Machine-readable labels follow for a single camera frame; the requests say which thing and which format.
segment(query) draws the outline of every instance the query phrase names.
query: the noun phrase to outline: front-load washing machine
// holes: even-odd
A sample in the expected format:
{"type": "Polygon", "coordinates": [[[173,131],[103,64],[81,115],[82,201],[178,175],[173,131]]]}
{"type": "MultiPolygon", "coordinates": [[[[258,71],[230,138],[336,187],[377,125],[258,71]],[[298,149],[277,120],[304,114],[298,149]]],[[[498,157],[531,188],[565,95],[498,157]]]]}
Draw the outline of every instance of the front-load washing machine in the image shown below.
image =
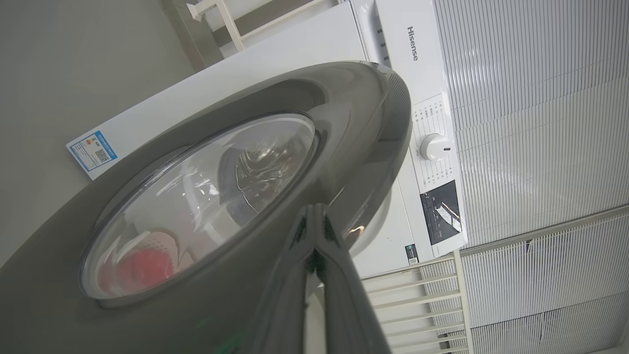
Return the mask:
{"type": "Polygon", "coordinates": [[[413,267],[463,246],[467,233],[457,145],[431,1],[329,5],[324,11],[325,6],[309,7],[315,16],[283,31],[277,28],[283,22],[274,24],[272,37],[91,129],[68,143],[68,150],[95,179],[209,105],[263,80],[325,62],[377,62],[392,67],[408,86],[413,129],[390,195],[369,227],[353,233],[350,253],[359,275],[413,267]]]}
{"type": "Polygon", "coordinates": [[[325,210],[321,235],[337,244],[364,229],[404,159],[410,108],[392,70],[334,62],[196,112],[95,179],[0,268],[3,352],[246,346],[287,240],[305,238],[299,222],[291,232],[300,211],[325,210]]]}

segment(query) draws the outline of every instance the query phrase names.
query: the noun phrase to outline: digital display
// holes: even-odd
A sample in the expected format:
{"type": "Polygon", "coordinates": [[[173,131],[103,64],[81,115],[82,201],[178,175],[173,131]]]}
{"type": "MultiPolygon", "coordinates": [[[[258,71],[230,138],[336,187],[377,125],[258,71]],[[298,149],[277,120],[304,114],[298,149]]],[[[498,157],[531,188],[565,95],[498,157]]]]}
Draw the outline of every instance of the digital display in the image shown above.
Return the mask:
{"type": "Polygon", "coordinates": [[[461,233],[457,186],[454,181],[421,195],[430,244],[434,245],[461,233]]]}

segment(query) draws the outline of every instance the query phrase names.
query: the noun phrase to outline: white wall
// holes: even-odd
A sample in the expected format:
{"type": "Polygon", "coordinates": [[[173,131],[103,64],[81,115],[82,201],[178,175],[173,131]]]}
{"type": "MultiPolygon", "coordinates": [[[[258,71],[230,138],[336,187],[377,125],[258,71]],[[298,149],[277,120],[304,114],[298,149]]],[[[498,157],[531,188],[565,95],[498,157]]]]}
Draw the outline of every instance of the white wall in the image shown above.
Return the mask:
{"type": "Polygon", "coordinates": [[[193,73],[157,0],[0,4],[0,266],[89,182],[65,144],[193,73]]]}

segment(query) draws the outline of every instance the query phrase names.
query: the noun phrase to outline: washing machine door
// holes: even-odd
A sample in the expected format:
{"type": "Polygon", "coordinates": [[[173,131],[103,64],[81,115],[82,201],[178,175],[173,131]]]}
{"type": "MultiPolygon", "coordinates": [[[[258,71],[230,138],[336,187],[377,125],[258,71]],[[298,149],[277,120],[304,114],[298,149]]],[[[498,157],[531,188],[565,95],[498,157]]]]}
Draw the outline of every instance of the washing machine door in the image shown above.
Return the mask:
{"type": "Polygon", "coordinates": [[[410,108],[390,69],[338,62],[264,81],[164,132],[0,268],[3,351],[236,348],[303,206],[326,205],[348,246],[360,237],[406,153],[410,108]]]}

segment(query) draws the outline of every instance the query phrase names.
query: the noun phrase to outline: hisense logo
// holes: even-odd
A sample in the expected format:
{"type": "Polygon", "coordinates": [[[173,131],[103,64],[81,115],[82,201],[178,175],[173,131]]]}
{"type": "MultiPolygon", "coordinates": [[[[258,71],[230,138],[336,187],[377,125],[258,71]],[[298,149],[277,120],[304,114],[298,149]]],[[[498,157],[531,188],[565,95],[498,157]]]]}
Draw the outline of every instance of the hisense logo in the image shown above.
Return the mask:
{"type": "Polygon", "coordinates": [[[413,53],[413,61],[417,61],[417,49],[415,49],[415,32],[413,26],[408,28],[408,40],[411,41],[411,52],[413,53]]]}

